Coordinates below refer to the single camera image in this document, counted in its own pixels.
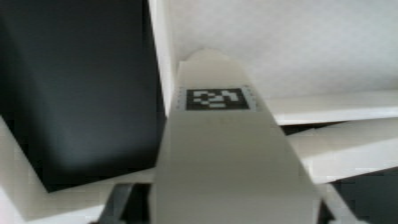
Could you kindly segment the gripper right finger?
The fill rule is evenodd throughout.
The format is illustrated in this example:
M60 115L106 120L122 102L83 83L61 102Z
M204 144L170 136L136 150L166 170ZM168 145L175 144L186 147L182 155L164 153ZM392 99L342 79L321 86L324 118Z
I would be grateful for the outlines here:
M369 224L355 217L333 186L330 184L317 184L316 188L333 216L328 224Z

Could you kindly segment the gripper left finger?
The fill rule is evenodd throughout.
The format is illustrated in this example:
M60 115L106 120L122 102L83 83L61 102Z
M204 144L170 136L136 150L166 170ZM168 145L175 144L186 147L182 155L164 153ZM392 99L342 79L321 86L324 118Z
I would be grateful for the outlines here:
M150 224L148 183L113 186L97 220L88 224Z

